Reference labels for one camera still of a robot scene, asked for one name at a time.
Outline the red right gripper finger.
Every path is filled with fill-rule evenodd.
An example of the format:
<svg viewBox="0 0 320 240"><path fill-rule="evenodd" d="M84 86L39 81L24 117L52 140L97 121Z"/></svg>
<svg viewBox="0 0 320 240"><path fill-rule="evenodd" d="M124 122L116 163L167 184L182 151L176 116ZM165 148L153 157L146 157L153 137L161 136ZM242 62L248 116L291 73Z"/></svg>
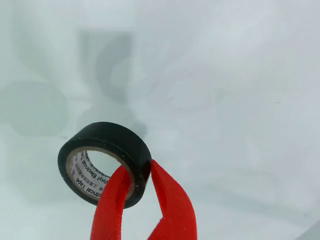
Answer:
<svg viewBox="0 0 320 240"><path fill-rule="evenodd" d="M185 190L155 160L151 161L151 177L162 218L149 239L197 240L195 210Z"/></svg>

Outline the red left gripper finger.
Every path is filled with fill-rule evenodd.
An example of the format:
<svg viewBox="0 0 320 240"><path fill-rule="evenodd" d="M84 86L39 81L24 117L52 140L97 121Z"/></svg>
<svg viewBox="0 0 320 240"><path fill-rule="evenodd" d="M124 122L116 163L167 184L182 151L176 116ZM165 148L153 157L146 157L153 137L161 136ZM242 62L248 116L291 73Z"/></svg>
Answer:
<svg viewBox="0 0 320 240"><path fill-rule="evenodd" d="M91 240L120 240L122 216L131 180L120 166L110 177L98 201L91 228Z"/></svg>

